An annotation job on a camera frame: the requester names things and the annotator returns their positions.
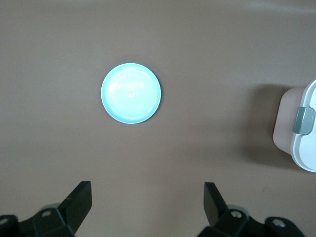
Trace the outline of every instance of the screw hole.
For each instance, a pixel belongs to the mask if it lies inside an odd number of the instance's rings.
[[[278,227],[284,228],[285,227],[285,223],[283,221],[281,221],[280,219],[274,219],[273,224],[275,224]]]
[[[242,214],[239,211],[232,211],[231,214],[235,218],[241,218],[242,217]]]
[[[46,217],[46,216],[49,216],[49,215],[51,215],[51,212],[50,212],[50,211],[46,211],[46,212],[43,212],[43,213],[41,214],[42,217]]]

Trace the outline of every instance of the plastic container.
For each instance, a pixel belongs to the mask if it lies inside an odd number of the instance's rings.
[[[316,172],[316,80],[288,90],[282,97],[273,133],[275,145],[295,163]]]

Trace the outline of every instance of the light blue plate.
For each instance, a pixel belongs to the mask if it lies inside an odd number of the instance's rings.
[[[149,119],[157,110],[161,88],[148,68],[126,63],[113,68],[104,78],[101,99],[106,111],[117,121],[135,124]]]

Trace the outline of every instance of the round plate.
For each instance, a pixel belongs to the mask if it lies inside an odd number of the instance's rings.
[[[113,68],[104,78],[101,99],[106,111],[117,121],[134,124],[149,119],[157,110],[161,88],[148,68],[126,63]]]

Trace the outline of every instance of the white container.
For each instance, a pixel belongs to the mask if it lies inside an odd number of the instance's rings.
[[[275,145],[295,163],[316,172],[316,80],[288,90],[282,97],[273,133]]]

